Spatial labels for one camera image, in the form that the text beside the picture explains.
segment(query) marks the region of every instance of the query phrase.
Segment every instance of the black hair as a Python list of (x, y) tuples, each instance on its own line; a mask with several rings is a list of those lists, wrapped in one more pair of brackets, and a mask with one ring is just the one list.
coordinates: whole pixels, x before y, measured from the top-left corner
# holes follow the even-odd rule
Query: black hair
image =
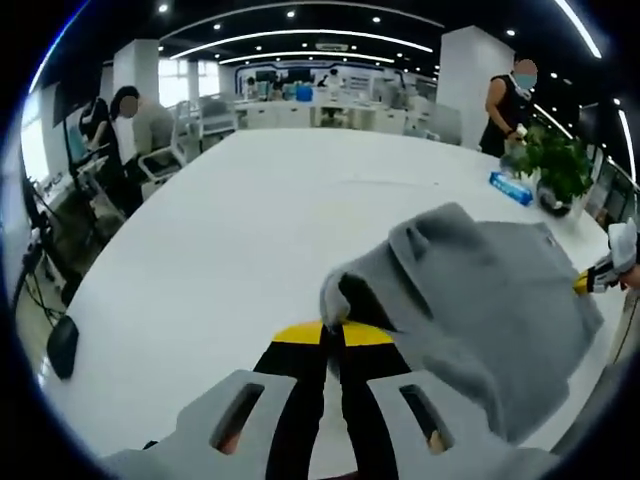
[(115, 120), (120, 115), (120, 103), (125, 97), (134, 97), (136, 99), (140, 98), (140, 92), (138, 89), (132, 85), (127, 85), (125, 87), (120, 87), (120, 89), (113, 96), (113, 100), (111, 100), (111, 107), (109, 108), (109, 113), (111, 114), (111, 119)]

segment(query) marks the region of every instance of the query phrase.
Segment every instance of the ceiling light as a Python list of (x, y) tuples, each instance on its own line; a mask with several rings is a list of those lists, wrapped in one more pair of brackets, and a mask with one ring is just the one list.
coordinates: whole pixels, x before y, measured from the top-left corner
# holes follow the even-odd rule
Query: ceiling light
[(593, 41), (593, 38), (591, 38), (591, 35), (589, 35), (589, 32), (587, 32), (587, 29), (582, 24), (582, 22), (580, 21), (578, 16), (575, 14), (575, 12), (567, 4), (567, 2), (565, 0), (555, 0), (555, 2), (562, 9), (564, 14), (569, 18), (569, 20), (571, 20), (571, 23), (573, 23), (573, 26), (576, 27), (576, 30), (578, 30), (578, 33), (584, 40), (584, 43), (586, 43), (589, 50), (591, 50), (591, 54), (596, 58), (602, 58), (602, 54), (600, 53), (600, 50), (598, 50), (598, 47)]
[(294, 29), (294, 30), (273, 30), (268, 32), (249, 33), (246, 35), (240, 35), (232, 38), (225, 38), (223, 40), (218, 40), (215, 42), (200, 45), (199, 47), (190, 48), (189, 50), (185, 50), (184, 52), (180, 52), (177, 55), (174, 55), (173, 57), (171, 57), (171, 59), (175, 60), (176, 58), (184, 57), (185, 55), (189, 55), (190, 53), (194, 53), (200, 50), (205, 50), (208, 48), (217, 47), (218, 45), (224, 45), (231, 42), (238, 42), (241, 40), (250, 40), (252, 38), (262, 38), (262, 37), (270, 37), (270, 36), (276, 36), (276, 35), (300, 35), (300, 34), (342, 35), (342, 36), (362, 37), (362, 38), (369, 38), (371, 40), (381, 40), (384, 42), (396, 43), (398, 45), (403, 45), (409, 48), (415, 48), (416, 50), (421, 50), (423, 52), (433, 53), (432, 48), (425, 47), (423, 45), (418, 45), (417, 43), (400, 40), (398, 38), (385, 37), (383, 35), (374, 35), (373, 33), (352, 32), (350, 30), (327, 30), (327, 29), (307, 28), (307, 29)]
[(344, 56), (345, 58), (343, 58), (343, 61), (347, 61), (346, 57), (353, 57), (353, 58), (359, 58), (362, 60), (371, 60), (372, 62), (381, 62), (381, 63), (394, 63), (394, 61), (390, 58), (384, 58), (384, 57), (375, 57), (373, 55), (365, 55), (363, 53), (343, 53), (343, 52), (309, 52), (309, 51), (302, 51), (302, 52), (277, 52), (277, 53), (257, 53), (255, 55), (245, 55), (242, 57), (236, 57), (236, 58), (229, 58), (227, 60), (223, 60), (222, 62), (220, 62), (220, 65), (225, 65), (227, 63), (235, 63), (235, 62), (242, 62), (244, 60), (255, 60), (258, 58), (268, 58), (268, 57), (275, 57), (275, 56), (279, 56), (279, 57), (306, 57), (307, 55), (309, 55), (310, 53), (312, 53), (314, 56), (318, 56), (318, 57), (342, 57)]
[(548, 113), (547, 113), (547, 112), (546, 112), (546, 111), (545, 111), (545, 110), (544, 110), (540, 105), (538, 105), (537, 103), (534, 103), (534, 104), (533, 104), (533, 106), (534, 106), (534, 108), (535, 108), (536, 110), (538, 110), (541, 114), (543, 114), (545, 117), (547, 117), (547, 119), (548, 119), (551, 123), (553, 123), (556, 127), (558, 127), (558, 128), (560, 129), (560, 131), (561, 131), (562, 133), (564, 133), (564, 134), (567, 136), (567, 138), (569, 138), (569, 140), (573, 140), (573, 135), (571, 135), (571, 134), (570, 134), (570, 133), (569, 133), (569, 132), (568, 132), (568, 131), (567, 131), (567, 130), (562, 126), (562, 125), (560, 125), (560, 124), (558, 123), (558, 121), (557, 121), (555, 118), (553, 118), (551, 115), (549, 115), (549, 114), (548, 114)]
[(636, 181), (636, 158), (633, 154), (633, 143), (631, 142), (631, 132), (629, 131), (629, 123), (627, 122), (627, 115), (624, 110), (618, 110), (620, 116), (620, 123), (622, 123), (622, 130), (624, 131), (624, 138), (627, 141), (627, 149), (629, 150), (629, 162), (631, 164), (631, 180)]

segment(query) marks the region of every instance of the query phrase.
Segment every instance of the ceiling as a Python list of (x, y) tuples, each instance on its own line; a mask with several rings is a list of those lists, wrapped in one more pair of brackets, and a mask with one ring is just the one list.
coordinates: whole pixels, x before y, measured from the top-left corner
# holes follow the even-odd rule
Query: ceiling
[[(214, 59), (215, 54), (219, 54), (219, 60), (225, 60), (257, 53), (304, 51), (313, 49), (319, 40), (338, 40), (355, 46), (357, 50), (351, 50), (352, 53), (393, 59), (397, 67), (410, 71), (419, 68), (421, 74), (435, 76), (441, 36), (476, 25), (538, 64), (540, 74), (534, 100), (563, 125), (575, 125), (578, 105), (610, 102), (614, 97), (625, 98), (632, 93), (629, 85), (636, 79), (630, 77), (632, 69), (625, 69), (625, 65), (631, 65), (626, 64), (625, 59), (633, 58), (626, 55), (635, 52), (631, 52), (625, 42), (631, 38), (635, 27), (624, 15), (612, 10), (619, 0), (569, 1), (593, 36), (603, 59), (591, 55), (554, 0), (352, 0), (350, 6), (333, 2), (281, 1), (276, 7), (273, 7), (276, 3), (273, 0), (93, 0), (51, 55), (41, 84), (73, 75), (78, 65), (101, 65), (133, 38), (161, 38), (162, 55), (172, 56), (221, 39), (290, 29), (331, 29), (382, 35), (429, 47), (433, 53), (377, 39), (305, 33), (231, 42), (185, 58)], [(166, 13), (158, 12), (161, 3), (169, 6)], [(366, 8), (366, 5), (387, 10)], [(410, 16), (388, 11), (391, 8)], [(242, 9), (246, 11), (229, 15), (229, 12)], [(295, 10), (294, 18), (287, 17), (290, 10)], [(183, 29), (214, 16), (218, 18)], [(373, 17), (379, 17), (381, 21), (375, 23)], [(219, 30), (213, 28), (216, 23), (221, 24)], [(516, 35), (508, 36), (508, 29), (515, 30)], [(611, 138), (605, 140), (614, 150), (610, 153), (614, 157), (628, 157), (619, 129), (611, 129), (607, 135)]]

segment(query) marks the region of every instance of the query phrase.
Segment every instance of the tissue box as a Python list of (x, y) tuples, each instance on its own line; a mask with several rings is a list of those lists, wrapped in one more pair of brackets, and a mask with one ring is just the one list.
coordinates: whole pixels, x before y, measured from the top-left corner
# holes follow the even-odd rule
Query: tissue box
[(508, 197), (513, 198), (520, 205), (527, 207), (533, 202), (531, 189), (509, 178), (502, 172), (491, 172), (489, 183)]

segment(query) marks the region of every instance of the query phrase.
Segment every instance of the white table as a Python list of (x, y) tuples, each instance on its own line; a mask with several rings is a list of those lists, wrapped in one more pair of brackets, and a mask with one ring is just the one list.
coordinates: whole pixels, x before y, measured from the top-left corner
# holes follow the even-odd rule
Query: white table
[[(233, 134), (160, 189), (97, 259), (69, 308), (80, 329), (74, 375), (49, 377), (48, 398), (100, 456), (159, 440), (185, 405), (233, 370), (252, 369), (276, 331), (319, 318), (333, 267), (445, 202), (477, 220), (545, 221), (577, 269), (607, 252), (588, 215), (555, 220), (492, 188), (497, 165), (460, 147), (370, 132)], [(526, 446), (552, 448), (605, 367), (623, 294), (596, 301), (605, 323), (568, 399)], [(315, 475), (355, 467), (332, 395)]]

